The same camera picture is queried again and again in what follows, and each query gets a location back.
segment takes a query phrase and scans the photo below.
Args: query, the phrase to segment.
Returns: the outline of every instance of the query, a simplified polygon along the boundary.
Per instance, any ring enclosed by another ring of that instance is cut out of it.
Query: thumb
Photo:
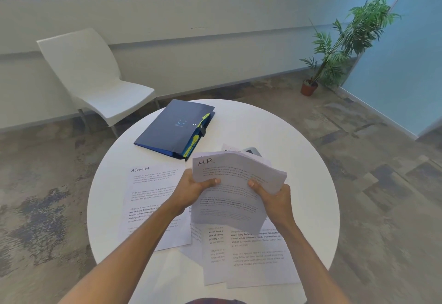
[[[256,192],[257,195],[259,195],[261,197],[262,201],[264,201],[267,198],[269,193],[266,190],[264,190],[264,188],[261,186],[261,184],[258,184],[256,181],[254,181],[252,179],[250,179],[247,182],[247,184],[249,187],[251,187],[251,189],[253,191]]]
[[[220,184],[220,182],[221,182],[221,179],[219,179],[219,178],[211,178],[211,179],[208,179],[207,181],[200,182],[199,185],[201,186],[202,190],[206,190],[206,189],[211,188],[217,184]]]

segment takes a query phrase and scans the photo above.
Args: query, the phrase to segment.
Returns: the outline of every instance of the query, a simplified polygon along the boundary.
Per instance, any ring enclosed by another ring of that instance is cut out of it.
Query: blue folder
[[[187,159],[206,134],[215,114],[213,109],[213,106],[173,99],[134,144],[177,159]]]

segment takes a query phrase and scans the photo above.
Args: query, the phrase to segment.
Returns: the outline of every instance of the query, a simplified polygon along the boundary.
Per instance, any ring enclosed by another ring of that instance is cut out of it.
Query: chair backrest
[[[60,81],[80,95],[120,78],[117,61],[103,38],[92,28],[37,41]]]

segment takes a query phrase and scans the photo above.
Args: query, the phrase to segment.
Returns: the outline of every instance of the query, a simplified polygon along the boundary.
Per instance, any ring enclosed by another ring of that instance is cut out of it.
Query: table top
[[[195,102],[214,106],[216,114],[194,151],[220,151],[223,143],[240,149],[256,147],[274,168],[286,171],[296,223],[330,268],[338,244],[340,212],[332,178],[314,147],[290,124],[258,107],[222,99]],[[87,204],[87,230],[97,263],[119,245],[127,168],[176,161],[133,144],[160,112],[151,113],[124,132],[97,169]],[[306,301],[301,284],[239,289],[226,289],[225,283],[204,286],[202,267],[178,248],[171,248],[153,253],[130,303],[184,304],[202,297],[247,304]]]

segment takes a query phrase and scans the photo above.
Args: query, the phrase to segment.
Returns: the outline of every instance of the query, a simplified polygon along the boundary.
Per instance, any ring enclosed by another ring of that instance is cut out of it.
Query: patterned carpet
[[[261,107],[315,146],[341,212],[330,272],[355,303],[440,303],[442,131],[413,141],[327,89],[301,96],[302,79],[297,72],[179,99]],[[119,132],[152,111],[127,117]],[[114,136],[99,116],[87,119],[91,135],[80,118],[0,134],[2,303],[56,303],[95,265],[87,197]]]

